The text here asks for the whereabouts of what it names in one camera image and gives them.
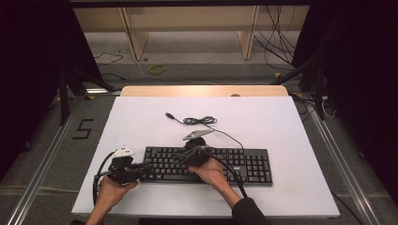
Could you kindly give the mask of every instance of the gray floor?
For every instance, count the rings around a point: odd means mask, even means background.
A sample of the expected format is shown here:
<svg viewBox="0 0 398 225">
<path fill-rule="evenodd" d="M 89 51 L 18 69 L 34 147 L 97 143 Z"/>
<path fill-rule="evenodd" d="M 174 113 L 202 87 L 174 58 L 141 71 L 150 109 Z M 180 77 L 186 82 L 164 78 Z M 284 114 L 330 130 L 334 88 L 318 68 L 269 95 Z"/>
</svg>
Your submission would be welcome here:
<svg viewBox="0 0 398 225">
<path fill-rule="evenodd" d="M 126 43 L 123 42 L 123 38 L 115 36 L 115 41 L 111 44 L 109 43 L 110 37 L 107 35 L 87 34 L 87 39 L 90 40 L 94 55 L 101 53 L 101 51 L 124 55 L 123 60 L 119 60 L 115 64 L 99 65 L 102 73 L 114 73 L 126 79 L 120 80 L 112 75 L 104 76 L 107 83 L 117 87 L 140 84 L 198 84 L 197 82 L 216 84 L 271 83 L 275 80 L 275 72 L 282 74 L 286 72 L 284 69 L 269 67 L 264 62 L 264 53 L 259 46 L 253 47 L 251 60 L 242 60 L 237 38 L 234 37 L 235 34 L 184 33 L 180 36 L 176 35 L 175 39 L 164 38 L 173 35 L 175 34 L 167 33 L 150 36 L 143 56 L 143 59 L 147 58 L 148 60 L 141 60 L 140 62 L 144 75 L 165 80 L 145 77 L 138 66 L 129 59 L 130 53 L 126 48 L 127 45 L 124 46 Z M 184 37 L 188 37 L 187 44 L 183 44 L 185 43 Z M 195 46 L 195 40 L 201 41 L 201 44 Z M 278 59 L 272 57 L 269 59 L 272 64 L 280 63 Z M 150 64 L 164 64 L 166 70 L 161 75 L 150 75 L 148 73 Z M 287 65 L 277 65 L 277 67 L 289 68 Z M 297 81 L 299 81 L 299 77 L 289 81 L 285 85 L 286 88 L 291 92 L 298 91 Z M 87 87 L 95 87 L 91 83 L 86 85 Z M 114 100 L 115 96 L 95 95 L 93 99 L 86 98 L 77 109 L 66 137 L 23 224 L 68 224 L 73 219 L 84 220 L 84 217 L 73 215 L 70 210 L 76 200 Z M 298 113 L 304 111 L 303 105 L 300 103 L 297 103 L 297 108 Z M 301 116 L 304 120 L 303 125 L 330 190 L 348 204 L 357 215 L 360 215 L 313 118 L 307 115 L 308 113 Z M 93 119 L 92 122 L 84 124 L 87 128 L 92 128 L 92 132 L 88 139 L 74 140 L 73 137 L 84 135 L 77 130 L 83 119 Z M 0 224 L 7 223 L 13 208 L 24 192 L 24 188 L 34 176 L 55 136 L 55 132 L 59 128 L 59 121 L 60 103 L 55 99 L 52 108 L 44 116 L 34 137 L 32 137 L 31 149 L 20 154 L 0 183 Z M 344 157 L 349 162 L 349 166 L 360 186 L 369 198 L 381 224 L 398 224 L 397 206 L 378 181 L 366 159 L 359 157 L 358 147 L 352 140 L 344 121 L 336 116 L 331 119 L 326 118 L 326 123 Z M 272 224 L 359 224 L 339 201 L 336 200 L 336 204 L 341 209 L 341 216 L 334 219 L 271 218 L 271 222 Z M 136 224 L 137 219 L 108 217 L 105 224 Z"/>
</svg>

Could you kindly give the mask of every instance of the floor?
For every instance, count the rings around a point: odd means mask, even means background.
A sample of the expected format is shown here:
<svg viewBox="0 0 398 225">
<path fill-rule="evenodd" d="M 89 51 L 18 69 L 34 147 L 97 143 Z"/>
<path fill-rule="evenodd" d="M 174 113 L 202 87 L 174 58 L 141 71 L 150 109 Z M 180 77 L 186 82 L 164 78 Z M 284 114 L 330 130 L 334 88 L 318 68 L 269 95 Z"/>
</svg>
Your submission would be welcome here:
<svg viewBox="0 0 398 225">
<path fill-rule="evenodd" d="M 264 32 L 263 35 L 269 37 L 270 33 Z M 292 43 L 295 43 L 299 33 L 289 32 L 286 35 Z M 260 34 L 256 34 L 256 36 L 259 39 L 262 38 Z M 86 34 L 86 37 L 101 72 L 121 75 L 126 79 L 120 80 L 109 74 L 109 76 L 104 76 L 106 82 L 116 85 L 152 83 L 142 76 L 148 74 L 148 67 L 152 64 L 165 65 L 166 70 L 162 76 L 169 76 L 170 79 L 184 78 L 184 81 L 178 81 L 177 84 L 191 84 L 196 78 L 206 78 L 213 83 L 225 84 L 225 77 L 228 76 L 233 78 L 232 80 L 236 78 L 237 82 L 247 80 L 269 83 L 274 81 L 279 73 L 285 74 L 287 69 L 290 69 L 290 66 L 280 58 L 272 54 L 264 54 L 264 49 L 256 41 L 253 44 L 251 59 L 243 60 L 237 42 L 237 34 L 234 32 L 150 34 L 145 53 L 139 62 L 142 69 L 137 67 L 136 62 L 132 60 L 124 34 L 92 33 Z M 275 39 L 273 43 L 278 44 L 279 40 Z M 191 73 L 189 74 L 191 76 L 184 77 L 184 74 L 187 75 L 187 71 Z M 253 79 L 252 75 L 260 77 L 258 74 L 266 78 L 256 78 L 258 81 Z M 285 87 L 289 92 L 297 92 L 298 81 L 299 76 L 287 82 Z M 29 210 L 23 216 L 23 224 L 68 224 L 72 219 L 85 220 L 84 217 L 72 215 L 70 210 L 79 192 L 86 169 L 91 162 L 91 157 L 96 150 L 101 131 L 106 124 L 107 114 L 115 100 L 113 95 L 92 94 L 90 96 L 92 98 L 86 97 L 81 103 L 76 103 L 78 102 L 76 99 L 70 100 L 70 104 L 77 107 L 74 119 L 70 122 L 48 171 L 44 172 L 45 176 L 39 186 L 38 194 L 34 196 L 31 204 L 27 205 Z M 297 102 L 297 108 L 298 113 L 302 113 L 303 125 L 330 190 L 360 217 L 360 209 L 356 205 L 355 198 L 347 187 L 344 177 L 336 166 L 329 147 L 319 131 L 316 115 L 311 107 L 308 108 L 299 102 Z M 332 108 L 328 109 L 328 112 L 329 115 L 332 115 Z M 81 121 L 87 118 L 93 119 L 88 122 L 93 130 L 90 139 L 74 140 L 73 137 L 81 135 L 78 131 Z M 42 159 L 48 155 L 48 150 L 54 144 L 53 138 L 57 136 L 60 129 L 59 121 L 60 104 L 55 99 L 32 138 L 30 150 L 21 153 L 0 183 L 0 212 L 2 212 L 0 224 L 7 224 L 15 212 L 14 208 L 19 199 L 29 187 L 32 178 L 35 177 L 35 172 L 40 168 Z M 323 125 L 332 134 L 350 171 L 374 210 L 379 221 L 378 224 L 398 224 L 397 206 L 378 181 L 366 158 L 358 154 L 358 148 L 349 130 L 345 127 L 344 120 L 337 114 L 333 118 L 326 117 Z M 341 210 L 341 216 L 335 219 L 271 218 L 270 220 L 272 224 L 359 224 L 343 203 L 336 199 L 336 204 Z M 108 217 L 105 224 L 136 224 L 137 220 L 138 218 L 134 217 Z"/>
</svg>

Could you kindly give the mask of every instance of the black keyboard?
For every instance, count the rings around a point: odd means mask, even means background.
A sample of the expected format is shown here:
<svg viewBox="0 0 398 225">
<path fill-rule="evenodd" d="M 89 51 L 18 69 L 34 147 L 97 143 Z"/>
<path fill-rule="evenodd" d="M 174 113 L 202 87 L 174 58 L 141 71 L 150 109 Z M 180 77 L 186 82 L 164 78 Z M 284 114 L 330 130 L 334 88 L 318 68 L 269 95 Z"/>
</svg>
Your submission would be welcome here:
<svg viewBox="0 0 398 225">
<path fill-rule="evenodd" d="M 173 158 L 184 151 L 182 147 L 153 147 L 145 150 L 144 162 L 153 165 L 153 169 L 144 174 L 142 182 L 153 183 L 203 183 L 194 172 L 187 171 L 184 164 L 175 165 Z M 271 186 L 272 175 L 269 167 L 267 149 L 211 148 L 210 152 L 226 163 L 237 173 L 243 186 Z M 225 179 L 236 185 L 234 175 L 223 167 Z"/>
</svg>

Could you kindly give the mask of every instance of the white table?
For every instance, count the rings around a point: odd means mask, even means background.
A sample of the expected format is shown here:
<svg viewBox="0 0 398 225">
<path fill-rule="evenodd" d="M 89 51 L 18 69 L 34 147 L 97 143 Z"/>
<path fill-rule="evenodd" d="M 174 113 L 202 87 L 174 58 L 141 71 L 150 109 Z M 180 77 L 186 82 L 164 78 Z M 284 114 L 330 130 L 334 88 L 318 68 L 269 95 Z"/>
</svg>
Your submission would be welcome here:
<svg viewBox="0 0 398 225">
<path fill-rule="evenodd" d="M 92 182 L 101 162 L 117 147 L 135 151 L 142 162 L 146 146 L 183 146 L 182 138 L 204 126 L 184 126 L 167 118 L 211 115 L 214 128 L 246 148 L 267 148 L 272 187 L 245 187 L 268 217 L 335 218 L 340 215 L 319 168 L 291 97 L 118 97 L 88 169 L 73 214 L 93 209 Z M 213 147 L 239 145 L 225 135 L 206 135 Z M 209 185 L 140 184 L 110 214 L 140 218 L 229 218 L 231 209 Z"/>
</svg>

